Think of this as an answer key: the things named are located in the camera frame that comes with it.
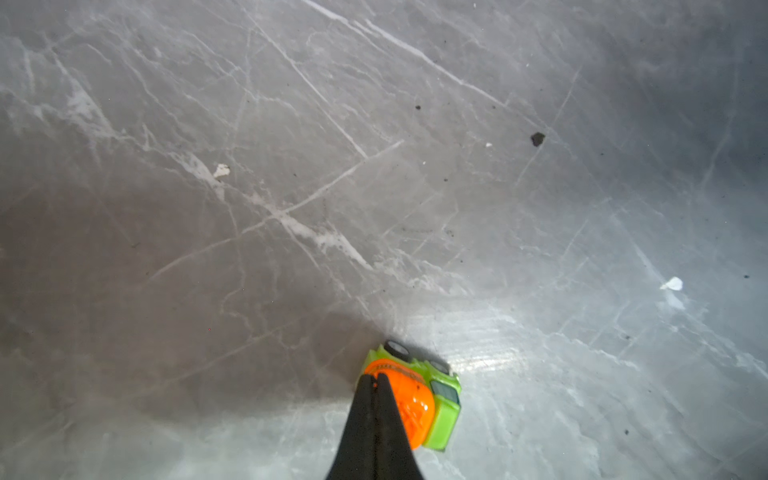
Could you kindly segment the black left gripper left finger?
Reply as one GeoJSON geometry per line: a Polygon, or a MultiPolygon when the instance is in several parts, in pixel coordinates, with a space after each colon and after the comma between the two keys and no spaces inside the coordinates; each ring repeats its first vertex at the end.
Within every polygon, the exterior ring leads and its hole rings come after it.
{"type": "Polygon", "coordinates": [[[358,381],[338,451],[326,476],[330,480],[375,477],[375,380],[363,375],[358,381]]]}

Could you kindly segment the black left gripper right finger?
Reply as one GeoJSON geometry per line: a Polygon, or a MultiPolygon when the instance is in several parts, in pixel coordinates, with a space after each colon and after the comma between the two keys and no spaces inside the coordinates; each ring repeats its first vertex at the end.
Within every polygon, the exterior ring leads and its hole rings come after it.
{"type": "Polygon", "coordinates": [[[423,480],[413,455],[389,378],[375,381],[375,470],[378,480],[423,480]]]}

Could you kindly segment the orange green toy truck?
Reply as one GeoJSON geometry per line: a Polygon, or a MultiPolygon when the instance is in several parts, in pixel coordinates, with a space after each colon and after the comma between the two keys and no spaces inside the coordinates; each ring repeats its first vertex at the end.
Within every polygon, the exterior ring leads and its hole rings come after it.
{"type": "Polygon", "coordinates": [[[451,367],[387,340],[367,352],[361,373],[387,376],[410,447],[443,452],[461,412],[462,386],[451,367]]]}

